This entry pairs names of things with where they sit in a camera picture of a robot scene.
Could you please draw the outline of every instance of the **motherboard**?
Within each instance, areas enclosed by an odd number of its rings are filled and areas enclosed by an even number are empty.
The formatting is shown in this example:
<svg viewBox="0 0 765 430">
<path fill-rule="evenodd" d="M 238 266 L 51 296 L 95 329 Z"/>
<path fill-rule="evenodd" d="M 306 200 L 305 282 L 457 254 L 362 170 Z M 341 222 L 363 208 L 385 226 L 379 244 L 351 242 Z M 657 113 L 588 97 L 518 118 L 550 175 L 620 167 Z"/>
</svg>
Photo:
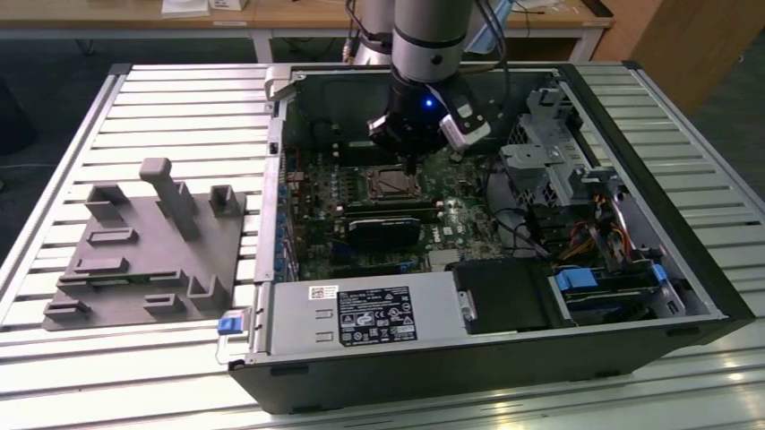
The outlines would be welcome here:
<svg viewBox="0 0 765 430">
<path fill-rule="evenodd" d="M 444 149 L 409 176 L 370 145 L 349 142 L 291 155 L 301 279 L 444 271 L 450 263 L 502 256 L 484 165 Z"/>
</svg>

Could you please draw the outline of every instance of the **blue tab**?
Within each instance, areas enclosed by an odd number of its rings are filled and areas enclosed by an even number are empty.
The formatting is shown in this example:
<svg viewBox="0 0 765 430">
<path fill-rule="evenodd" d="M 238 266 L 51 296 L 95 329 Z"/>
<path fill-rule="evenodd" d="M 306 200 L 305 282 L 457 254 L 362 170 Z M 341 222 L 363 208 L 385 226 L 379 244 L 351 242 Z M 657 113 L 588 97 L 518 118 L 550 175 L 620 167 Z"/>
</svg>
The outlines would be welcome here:
<svg viewBox="0 0 765 430">
<path fill-rule="evenodd" d="M 225 316 L 218 320 L 218 334 L 226 336 L 242 333 L 243 320 L 242 316 Z"/>
<path fill-rule="evenodd" d="M 650 269 L 654 271 L 654 275 L 657 275 L 658 283 L 664 284 L 668 281 L 668 273 L 665 272 L 664 266 L 661 264 L 654 264 Z"/>
<path fill-rule="evenodd" d="M 554 280 L 561 291 L 570 288 L 594 288 L 598 286 L 596 275 L 590 269 L 565 269 L 556 275 Z"/>
<path fill-rule="evenodd" d="M 558 284 L 558 289 L 561 291 L 566 291 L 572 288 L 572 284 L 569 284 L 569 279 L 565 278 L 565 274 L 561 272 L 554 275 L 554 282 Z"/>
</svg>

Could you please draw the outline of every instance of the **aluminum extrusion table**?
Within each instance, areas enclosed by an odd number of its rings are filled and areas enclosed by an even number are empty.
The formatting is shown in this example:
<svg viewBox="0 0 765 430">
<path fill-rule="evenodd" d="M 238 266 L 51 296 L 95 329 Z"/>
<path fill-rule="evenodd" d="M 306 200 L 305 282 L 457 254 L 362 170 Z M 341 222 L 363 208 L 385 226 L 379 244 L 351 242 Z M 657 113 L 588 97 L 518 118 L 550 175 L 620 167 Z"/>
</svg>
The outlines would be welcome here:
<svg viewBox="0 0 765 430">
<path fill-rule="evenodd" d="M 621 64 L 578 70 L 760 317 L 716 343 L 594 382 L 271 416 L 225 372 L 246 344 L 219 348 L 215 321 L 44 331 L 43 308 L 90 216 L 90 187 L 119 181 L 126 194 L 151 194 L 138 178 L 144 157 L 172 159 L 193 193 L 226 183 L 247 194 L 234 305 L 251 304 L 266 68 L 112 69 L 0 269 L 0 427 L 644 429 L 765 419 L 765 204 L 645 74 Z"/>
</svg>

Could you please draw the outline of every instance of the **power supply label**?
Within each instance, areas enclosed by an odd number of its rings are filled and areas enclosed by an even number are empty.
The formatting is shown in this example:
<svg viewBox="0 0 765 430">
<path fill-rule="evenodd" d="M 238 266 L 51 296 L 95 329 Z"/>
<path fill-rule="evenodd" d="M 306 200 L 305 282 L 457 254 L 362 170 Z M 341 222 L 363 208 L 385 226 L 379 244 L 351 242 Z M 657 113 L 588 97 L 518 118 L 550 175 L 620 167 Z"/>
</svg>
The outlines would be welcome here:
<svg viewBox="0 0 765 430">
<path fill-rule="evenodd" d="M 337 310 L 343 347 L 417 340 L 409 287 L 338 291 Z"/>
</svg>

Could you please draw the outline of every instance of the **metal table leg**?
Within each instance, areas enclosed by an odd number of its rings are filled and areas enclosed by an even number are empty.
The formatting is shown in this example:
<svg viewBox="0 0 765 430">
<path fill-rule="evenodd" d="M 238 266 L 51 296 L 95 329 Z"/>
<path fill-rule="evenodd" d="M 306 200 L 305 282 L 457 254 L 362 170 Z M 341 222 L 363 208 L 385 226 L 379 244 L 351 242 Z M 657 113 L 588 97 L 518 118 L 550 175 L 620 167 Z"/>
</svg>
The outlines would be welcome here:
<svg viewBox="0 0 765 430">
<path fill-rule="evenodd" d="M 584 33 L 572 51 L 572 56 L 569 57 L 572 63 L 581 63 L 592 59 L 602 36 L 602 29 L 588 29 L 584 30 Z"/>
<path fill-rule="evenodd" d="M 274 54 L 271 52 L 271 30 L 254 30 L 251 33 L 253 45 L 255 46 L 255 55 L 259 63 L 274 63 Z"/>
</svg>

